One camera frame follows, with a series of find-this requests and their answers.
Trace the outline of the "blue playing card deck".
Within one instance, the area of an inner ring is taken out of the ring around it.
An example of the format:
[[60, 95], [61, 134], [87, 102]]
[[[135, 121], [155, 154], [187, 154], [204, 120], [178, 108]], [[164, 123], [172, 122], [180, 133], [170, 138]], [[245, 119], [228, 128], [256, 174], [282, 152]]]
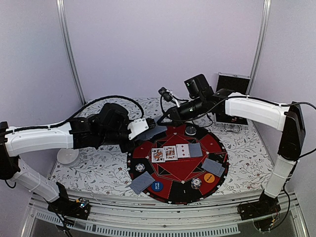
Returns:
[[148, 129], [146, 131], [144, 131], [143, 133], [141, 133], [140, 135], [137, 136], [137, 138], [139, 140], [148, 140], [153, 138], [154, 136], [167, 131], [167, 126], [159, 126], [157, 125], [155, 128], [153, 129]]

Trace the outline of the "white blue poker chip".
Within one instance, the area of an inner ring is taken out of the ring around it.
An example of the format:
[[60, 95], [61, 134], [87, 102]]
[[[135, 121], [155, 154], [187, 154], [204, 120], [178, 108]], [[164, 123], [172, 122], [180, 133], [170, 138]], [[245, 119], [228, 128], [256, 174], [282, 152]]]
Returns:
[[146, 170], [146, 167], [143, 163], [139, 163], [139, 164], [135, 165], [135, 170], [139, 173], [142, 173]]

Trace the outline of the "king of spades card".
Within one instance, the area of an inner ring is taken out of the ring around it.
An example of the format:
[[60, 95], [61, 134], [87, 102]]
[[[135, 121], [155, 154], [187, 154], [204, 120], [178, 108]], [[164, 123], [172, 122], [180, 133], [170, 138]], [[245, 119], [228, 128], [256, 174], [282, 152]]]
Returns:
[[151, 161], [152, 161], [152, 163], [165, 162], [164, 149], [163, 148], [152, 148]]

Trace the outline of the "black white dealer button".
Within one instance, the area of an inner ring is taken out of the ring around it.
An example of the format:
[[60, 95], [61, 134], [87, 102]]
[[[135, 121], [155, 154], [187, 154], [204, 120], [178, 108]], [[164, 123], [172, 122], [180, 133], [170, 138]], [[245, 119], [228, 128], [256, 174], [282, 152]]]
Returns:
[[187, 126], [185, 129], [185, 133], [189, 136], [194, 136], [197, 133], [197, 129], [194, 126]]

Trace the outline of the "king of hearts card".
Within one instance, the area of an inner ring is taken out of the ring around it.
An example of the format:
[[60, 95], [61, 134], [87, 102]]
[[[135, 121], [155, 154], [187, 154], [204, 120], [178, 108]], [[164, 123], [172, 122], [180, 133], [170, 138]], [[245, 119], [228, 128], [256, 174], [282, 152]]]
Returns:
[[165, 146], [163, 147], [165, 152], [165, 161], [177, 160], [177, 150], [176, 146]]

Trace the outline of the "three of diamonds card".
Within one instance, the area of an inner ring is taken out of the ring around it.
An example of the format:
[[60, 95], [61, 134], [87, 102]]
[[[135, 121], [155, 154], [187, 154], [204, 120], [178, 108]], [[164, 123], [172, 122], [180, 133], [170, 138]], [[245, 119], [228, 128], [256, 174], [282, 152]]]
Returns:
[[190, 158], [189, 144], [176, 144], [178, 158]]

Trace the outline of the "dealt blue card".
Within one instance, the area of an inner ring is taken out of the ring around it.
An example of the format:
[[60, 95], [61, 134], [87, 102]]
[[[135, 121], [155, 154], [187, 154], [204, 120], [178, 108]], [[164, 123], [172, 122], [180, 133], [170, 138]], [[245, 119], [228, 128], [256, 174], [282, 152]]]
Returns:
[[209, 172], [215, 176], [221, 177], [225, 168], [220, 163], [211, 164], [209, 167]]
[[140, 175], [136, 179], [134, 179], [129, 185], [130, 188], [136, 193], [140, 194], [143, 190], [145, 190], [152, 183], [151, 176], [146, 173]]
[[206, 158], [201, 167], [204, 170], [214, 174], [214, 173], [218, 173], [222, 166], [220, 163]]
[[147, 171], [134, 180], [138, 189], [145, 189], [155, 181], [156, 180]]

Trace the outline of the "blue small blind button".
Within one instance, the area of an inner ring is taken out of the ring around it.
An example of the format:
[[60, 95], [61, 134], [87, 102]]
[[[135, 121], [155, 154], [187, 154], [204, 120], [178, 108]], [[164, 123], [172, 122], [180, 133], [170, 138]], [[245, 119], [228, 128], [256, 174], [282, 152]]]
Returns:
[[160, 181], [155, 181], [151, 184], [151, 189], [154, 192], [161, 192], [163, 190], [163, 183]]

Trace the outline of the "orange big blind button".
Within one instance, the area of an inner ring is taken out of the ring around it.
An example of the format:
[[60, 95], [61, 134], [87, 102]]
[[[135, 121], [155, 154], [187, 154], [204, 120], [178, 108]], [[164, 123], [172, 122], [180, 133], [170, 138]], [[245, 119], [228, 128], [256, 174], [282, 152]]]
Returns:
[[213, 183], [215, 181], [215, 176], [212, 173], [206, 173], [204, 175], [204, 181], [206, 183]]

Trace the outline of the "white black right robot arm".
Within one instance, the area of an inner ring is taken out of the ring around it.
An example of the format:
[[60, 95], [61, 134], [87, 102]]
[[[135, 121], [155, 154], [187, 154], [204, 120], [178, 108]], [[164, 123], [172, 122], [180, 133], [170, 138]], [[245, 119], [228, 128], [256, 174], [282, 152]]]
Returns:
[[214, 92], [203, 74], [186, 80], [185, 85], [190, 101], [182, 104], [170, 90], [165, 87], [159, 89], [161, 100], [172, 102], [175, 106], [163, 111], [158, 124], [162, 125], [163, 120], [168, 118], [171, 120], [169, 124], [181, 125], [203, 117], [207, 113], [213, 113], [249, 119], [282, 132], [274, 169], [259, 200], [239, 207], [242, 214], [256, 212], [259, 215], [266, 215], [278, 211], [277, 196], [285, 187], [298, 160], [304, 157], [301, 152], [306, 130], [301, 103], [270, 102], [225, 88]]

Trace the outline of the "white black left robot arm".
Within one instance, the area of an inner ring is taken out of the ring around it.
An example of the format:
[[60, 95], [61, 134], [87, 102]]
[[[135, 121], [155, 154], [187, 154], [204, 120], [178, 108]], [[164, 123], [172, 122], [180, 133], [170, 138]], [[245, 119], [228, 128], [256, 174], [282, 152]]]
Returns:
[[53, 183], [31, 169], [20, 155], [49, 149], [96, 148], [102, 145], [119, 145], [127, 152], [134, 147], [135, 138], [153, 128], [152, 119], [140, 117], [131, 120], [121, 105], [106, 103], [95, 115], [77, 117], [65, 121], [30, 127], [9, 127], [0, 124], [0, 178], [23, 185], [30, 192], [42, 196], [62, 214], [70, 214], [73, 203], [60, 183]]

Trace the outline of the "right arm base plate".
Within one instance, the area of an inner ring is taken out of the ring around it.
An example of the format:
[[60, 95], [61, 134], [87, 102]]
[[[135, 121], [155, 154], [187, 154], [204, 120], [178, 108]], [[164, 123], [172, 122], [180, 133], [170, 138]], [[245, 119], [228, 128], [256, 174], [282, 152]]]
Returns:
[[237, 207], [242, 220], [263, 217], [281, 211], [278, 198], [262, 196], [258, 201], [241, 203]]

